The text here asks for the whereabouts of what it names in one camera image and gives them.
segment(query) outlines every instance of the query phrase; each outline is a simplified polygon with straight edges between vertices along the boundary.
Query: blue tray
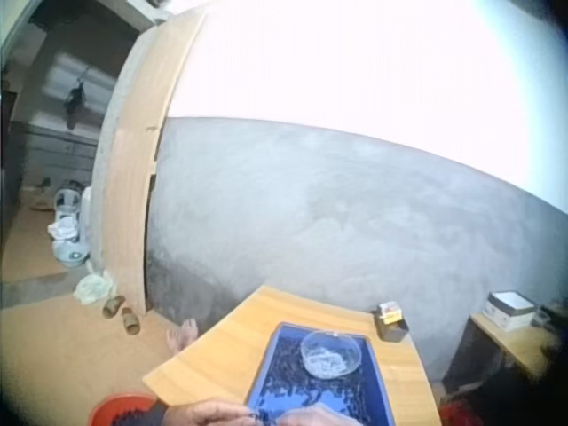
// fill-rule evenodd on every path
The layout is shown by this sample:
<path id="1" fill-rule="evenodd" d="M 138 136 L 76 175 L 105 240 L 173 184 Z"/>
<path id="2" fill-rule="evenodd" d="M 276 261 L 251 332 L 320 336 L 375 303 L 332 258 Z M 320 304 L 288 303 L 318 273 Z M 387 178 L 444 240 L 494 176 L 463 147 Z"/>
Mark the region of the blue tray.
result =
<path id="1" fill-rule="evenodd" d="M 286 323 L 276 328 L 247 405 L 274 421 L 290 409 L 321 402 L 365 426 L 394 426 L 383 379 L 368 340 L 363 335 L 350 335 L 361 349 L 357 370 L 337 379 L 321 380 L 305 370 L 299 349 L 302 339 L 312 331 L 315 330 Z"/>

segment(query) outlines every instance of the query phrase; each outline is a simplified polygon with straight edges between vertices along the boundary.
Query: small box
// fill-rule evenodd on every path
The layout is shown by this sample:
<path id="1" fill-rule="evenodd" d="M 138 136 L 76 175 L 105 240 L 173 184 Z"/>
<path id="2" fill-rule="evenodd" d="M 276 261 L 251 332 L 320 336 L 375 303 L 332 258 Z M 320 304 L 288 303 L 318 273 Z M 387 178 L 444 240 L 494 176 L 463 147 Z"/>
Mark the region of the small box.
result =
<path id="1" fill-rule="evenodd" d="M 489 293 L 483 314 L 505 331 L 527 327 L 533 320 L 536 305 L 516 291 Z"/>

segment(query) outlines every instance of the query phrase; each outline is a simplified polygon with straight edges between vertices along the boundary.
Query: hand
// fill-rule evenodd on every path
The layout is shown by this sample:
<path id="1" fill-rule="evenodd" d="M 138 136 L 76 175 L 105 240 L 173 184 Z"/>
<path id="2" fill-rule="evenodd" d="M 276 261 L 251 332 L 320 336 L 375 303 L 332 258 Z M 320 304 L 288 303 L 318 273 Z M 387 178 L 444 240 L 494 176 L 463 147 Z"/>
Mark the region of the hand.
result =
<path id="1" fill-rule="evenodd" d="M 278 426 L 361 426 L 346 415 L 336 413 L 323 404 L 290 410 L 277 421 Z"/>
<path id="2" fill-rule="evenodd" d="M 172 406 L 163 416 L 162 426 L 259 426 L 246 406 L 208 399 L 187 406 Z"/>

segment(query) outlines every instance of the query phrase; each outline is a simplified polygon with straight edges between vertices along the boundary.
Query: wooden table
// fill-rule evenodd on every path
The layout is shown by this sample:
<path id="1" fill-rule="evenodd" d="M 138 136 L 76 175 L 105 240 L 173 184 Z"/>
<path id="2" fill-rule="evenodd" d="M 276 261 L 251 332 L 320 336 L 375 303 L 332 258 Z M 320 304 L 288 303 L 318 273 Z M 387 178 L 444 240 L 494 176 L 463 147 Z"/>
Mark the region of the wooden table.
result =
<path id="1" fill-rule="evenodd" d="M 144 383 L 168 405 L 220 397 L 244 402 L 272 332 L 281 322 L 367 335 L 397 425 L 440 424 L 418 353 L 410 339 L 381 341 L 371 314 L 262 286 L 197 342 L 157 367 Z"/>
<path id="2" fill-rule="evenodd" d="M 555 344 L 556 336 L 544 328 L 523 327 L 503 331 L 483 313 L 471 315 L 471 320 L 491 340 L 510 356 L 531 378 L 538 378 L 546 370 L 548 360 L 540 350 L 542 345 Z"/>

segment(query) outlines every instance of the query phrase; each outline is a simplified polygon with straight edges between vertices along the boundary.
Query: red bucket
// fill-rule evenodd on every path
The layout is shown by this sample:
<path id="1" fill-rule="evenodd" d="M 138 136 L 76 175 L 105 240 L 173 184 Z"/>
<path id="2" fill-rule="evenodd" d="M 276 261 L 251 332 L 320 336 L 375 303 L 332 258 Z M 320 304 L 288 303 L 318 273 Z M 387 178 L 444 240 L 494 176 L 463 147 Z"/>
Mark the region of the red bucket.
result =
<path id="1" fill-rule="evenodd" d="M 137 393 L 120 393 L 112 395 L 95 406 L 89 414 L 89 426 L 111 426 L 114 418 L 127 411 L 148 411 L 156 399 L 149 395 Z"/>

